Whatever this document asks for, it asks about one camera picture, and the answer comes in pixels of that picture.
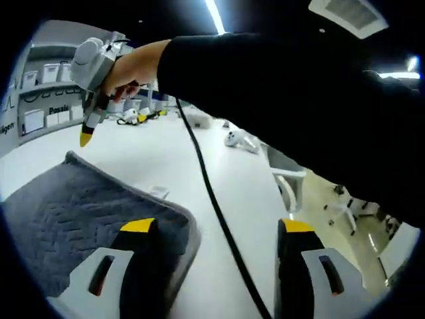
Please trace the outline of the person's right hand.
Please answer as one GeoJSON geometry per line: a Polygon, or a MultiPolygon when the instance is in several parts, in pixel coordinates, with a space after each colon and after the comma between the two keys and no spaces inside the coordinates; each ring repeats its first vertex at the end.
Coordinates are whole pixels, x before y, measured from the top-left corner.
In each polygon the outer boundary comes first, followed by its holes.
{"type": "Polygon", "coordinates": [[[135,96],[139,87],[157,78],[157,68],[163,51],[171,39],[149,43],[119,58],[105,77],[101,91],[114,101],[135,96]]]}

